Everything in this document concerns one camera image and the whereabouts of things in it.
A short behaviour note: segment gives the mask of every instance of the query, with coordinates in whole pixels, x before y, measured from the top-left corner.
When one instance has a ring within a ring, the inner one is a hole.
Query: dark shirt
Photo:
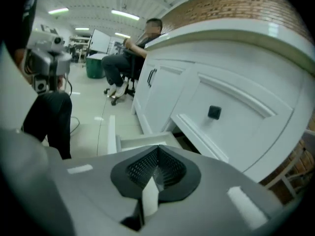
[[[137,46],[141,47],[142,49],[144,49],[144,47],[146,46],[147,43],[151,42],[152,40],[156,39],[160,37],[160,34],[154,37],[148,37],[142,40],[142,42],[140,44],[137,44]],[[142,57],[136,57],[135,58],[135,69],[137,70],[141,70],[143,67],[143,63],[144,63],[144,58]]]

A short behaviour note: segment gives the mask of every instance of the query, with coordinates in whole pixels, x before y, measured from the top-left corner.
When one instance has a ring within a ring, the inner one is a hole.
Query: brick wall
[[[162,18],[162,33],[218,18],[250,18],[274,22],[311,40],[301,18],[287,0],[189,0]]]

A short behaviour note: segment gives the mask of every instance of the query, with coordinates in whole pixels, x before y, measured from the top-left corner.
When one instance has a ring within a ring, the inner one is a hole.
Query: sneaker
[[[107,91],[107,97],[111,97],[116,93],[117,87],[115,84],[109,86],[109,90]]]
[[[128,87],[128,83],[124,81],[121,87],[117,87],[117,91],[115,93],[115,97],[120,98],[124,95],[126,89]]]

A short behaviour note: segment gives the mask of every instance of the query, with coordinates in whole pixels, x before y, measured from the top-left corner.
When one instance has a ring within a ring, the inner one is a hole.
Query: jeans
[[[115,84],[118,87],[121,87],[124,82],[120,73],[131,71],[131,60],[126,55],[106,56],[102,59],[101,65],[105,70],[108,83],[110,85]]]
[[[49,146],[56,148],[62,159],[69,159],[71,112],[72,102],[67,93],[40,95],[26,116],[23,131],[41,142],[47,135]]]

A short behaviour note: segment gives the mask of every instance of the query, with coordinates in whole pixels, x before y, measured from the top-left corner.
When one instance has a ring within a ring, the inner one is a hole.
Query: ceiling
[[[44,11],[67,7],[68,12],[54,14],[66,20],[73,28],[90,28],[87,33],[98,29],[110,36],[115,32],[137,39],[144,30],[147,19],[163,15],[181,0],[38,0],[37,6]],[[139,21],[114,15],[119,10],[140,17]]]

